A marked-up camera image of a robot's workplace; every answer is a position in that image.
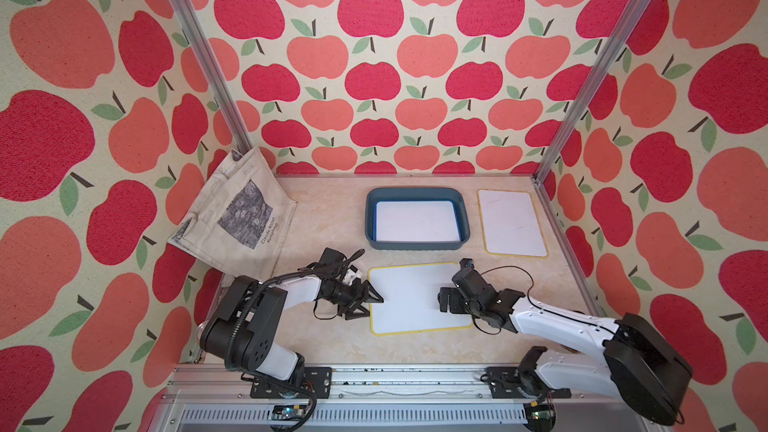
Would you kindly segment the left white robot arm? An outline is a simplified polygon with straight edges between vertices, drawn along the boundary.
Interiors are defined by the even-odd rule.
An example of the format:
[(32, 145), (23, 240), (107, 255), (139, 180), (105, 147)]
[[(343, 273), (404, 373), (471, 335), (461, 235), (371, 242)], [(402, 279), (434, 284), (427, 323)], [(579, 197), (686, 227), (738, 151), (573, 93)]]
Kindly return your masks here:
[(301, 385), (305, 359), (276, 343), (284, 311), (303, 303), (325, 300), (346, 320), (366, 318), (368, 304), (384, 298), (367, 281), (342, 280), (317, 274), (293, 273), (258, 282), (247, 276), (235, 279), (200, 333), (201, 349), (225, 363), (229, 371), (267, 376)]

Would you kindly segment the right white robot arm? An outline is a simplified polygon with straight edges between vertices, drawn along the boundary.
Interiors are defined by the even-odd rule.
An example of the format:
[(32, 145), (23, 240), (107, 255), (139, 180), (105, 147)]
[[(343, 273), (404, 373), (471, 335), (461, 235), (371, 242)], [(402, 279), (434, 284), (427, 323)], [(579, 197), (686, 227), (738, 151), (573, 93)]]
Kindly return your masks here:
[(468, 315), (512, 333), (537, 336), (569, 348), (531, 348), (516, 370), (491, 384), (526, 398), (560, 390), (620, 398), (640, 416), (664, 426), (684, 424), (683, 401), (692, 366), (649, 322), (627, 313), (599, 318), (551, 307), (521, 291), (457, 285), (437, 295), (443, 313)]

